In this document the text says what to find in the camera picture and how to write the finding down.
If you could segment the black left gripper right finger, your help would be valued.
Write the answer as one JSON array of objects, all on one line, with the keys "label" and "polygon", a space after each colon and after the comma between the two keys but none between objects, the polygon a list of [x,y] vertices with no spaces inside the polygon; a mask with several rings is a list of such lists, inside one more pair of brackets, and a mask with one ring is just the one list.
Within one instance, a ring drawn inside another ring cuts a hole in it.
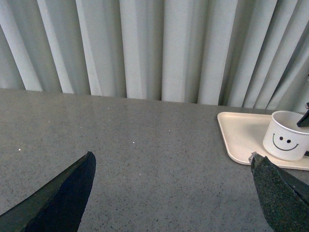
[{"label": "black left gripper right finger", "polygon": [[249,162],[268,225],[275,232],[307,232],[309,186],[257,152],[252,153]]}]

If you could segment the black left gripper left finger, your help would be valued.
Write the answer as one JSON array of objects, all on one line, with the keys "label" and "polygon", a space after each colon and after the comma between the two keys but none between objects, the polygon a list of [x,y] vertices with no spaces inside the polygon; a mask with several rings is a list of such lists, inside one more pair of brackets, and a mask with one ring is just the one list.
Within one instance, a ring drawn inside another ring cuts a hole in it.
[{"label": "black left gripper left finger", "polygon": [[76,232],[96,171],[88,152],[31,196],[0,217],[2,232]]}]

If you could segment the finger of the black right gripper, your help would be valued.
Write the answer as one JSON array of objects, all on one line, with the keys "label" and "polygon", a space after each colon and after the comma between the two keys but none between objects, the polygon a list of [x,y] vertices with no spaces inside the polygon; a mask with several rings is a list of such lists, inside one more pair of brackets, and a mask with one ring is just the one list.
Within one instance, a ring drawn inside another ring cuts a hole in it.
[{"label": "finger of the black right gripper", "polygon": [[297,122],[299,128],[309,126],[309,102],[306,103],[307,112],[302,116],[302,118]]}]

